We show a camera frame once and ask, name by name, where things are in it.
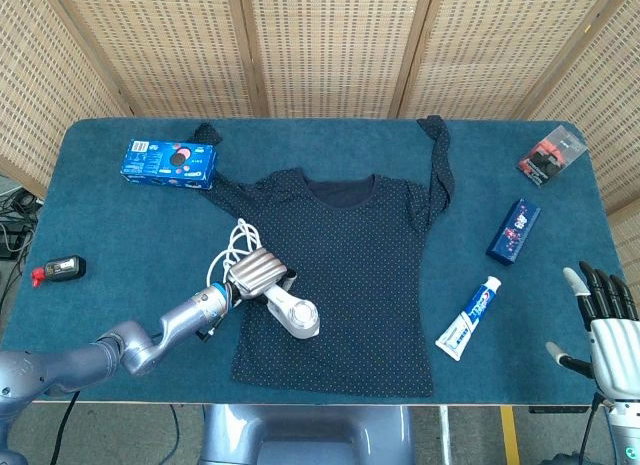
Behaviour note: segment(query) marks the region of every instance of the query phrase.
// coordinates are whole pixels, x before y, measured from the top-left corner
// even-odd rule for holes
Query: woven screen panel
[[[35,193],[73,122],[129,114],[46,0],[0,0],[0,64],[3,168]]]
[[[629,288],[636,304],[640,305],[640,207],[637,211],[611,226]]]
[[[252,0],[276,117],[386,118],[417,0]]]
[[[405,117],[509,118],[597,0],[442,0]]]
[[[136,113],[252,115],[228,0],[71,2]]]
[[[582,130],[608,211],[640,197],[640,0],[622,3],[532,118]]]

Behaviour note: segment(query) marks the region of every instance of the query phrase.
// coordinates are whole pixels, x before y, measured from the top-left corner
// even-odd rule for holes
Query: floor
[[[0,261],[0,290],[13,263]],[[8,294],[0,314],[0,333],[15,299],[18,284]],[[31,465],[48,464],[65,404],[31,405],[19,417],[9,445],[19,450]],[[180,441],[166,463],[195,464],[203,429],[199,405],[176,405]],[[586,414],[530,414],[516,407],[515,425],[522,465],[537,465],[557,453],[580,448]],[[453,464],[506,464],[500,410],[497,407],[451,407]],[[413,409],[416,463],[441,464],[440,426],[436,407]],[[78,403],[66,426],[60,465],[155,464],[172,449],[176,429],[168,405],[117,405]],[[593,462],[613,463],[609,434],[602,411],[591,431],[587,455]]]

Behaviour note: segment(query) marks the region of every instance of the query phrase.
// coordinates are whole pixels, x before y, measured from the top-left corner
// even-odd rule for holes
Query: table
[[[23,280],[4,349],[54,351],[95,340],[116,323],[158,317],[204,288],[211,259],[235,220],[195,190],[126,182],[119,169],[131,138],[185,140],[199,119],[105,118],[66,133],[26,270],[71,254],[87,260],[80,280],[32,289]],[[587,154],[543,188],[516,169],[528,150],[564,122],[447,122],[456,195],[432,228],[421,271],[422,322],[432,365],[430,397],[388,399],[276,390],[231,381],[242,308],[213,339],[194,338],[150,375],[114,379],[84,400],[214,403],[584,404],[594,384],[558,367],[554,340],[580,358],[587,340],[562,268],[588,260],[621,273]],[[426,183],[432,142],[413,120],[224,119],[214,126],[218,169],[253,182],[302,166],[315,180],[371,173]],[[542,208],[515,265],[485,250],[511,204]],[[434,345],[487,275],[503,286],[460,362]]]

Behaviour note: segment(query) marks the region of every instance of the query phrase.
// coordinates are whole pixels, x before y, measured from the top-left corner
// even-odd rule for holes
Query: red tip
[[[31,271],[31,284],[33,285],[33,288],[38,288],[44,280],[44,268],[38,267]]]

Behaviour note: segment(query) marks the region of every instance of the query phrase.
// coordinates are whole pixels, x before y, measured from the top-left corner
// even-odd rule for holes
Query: shirt neckline
[[[305,193],[307,195],[309,195],[309,197],[316,203],[322,205],[325,208],[328,208],[330,210],[354,210],[360,207],[364,207],[365,205],[367,205],[377,194],[378,189],[380,188],[380,175],[378,174],[371,174],[368,175],[367,177],[365,177],[366,179],[372,179],[373,180],[373,185],[371,186],[371,191],[369,191],[368,195],[363,198],[362,200],[360,200],[358,203],[354,203],[353,205],[349,205],[348,207],[337,207],[335,205],[331,205],[323,200],[321,200],[320,198],[318,198],[314,193],[313,190],[311,190],[309,188],[309,182],[316,182],[317,180],[313,180],[312,178],[309,178],[305,173],[304,170],[302,169],[302,167],[297,167],[293,169],[296,178],[298,178],[298,181],[300,182],[300,185],[302,186],[302,188],[304,189]]]

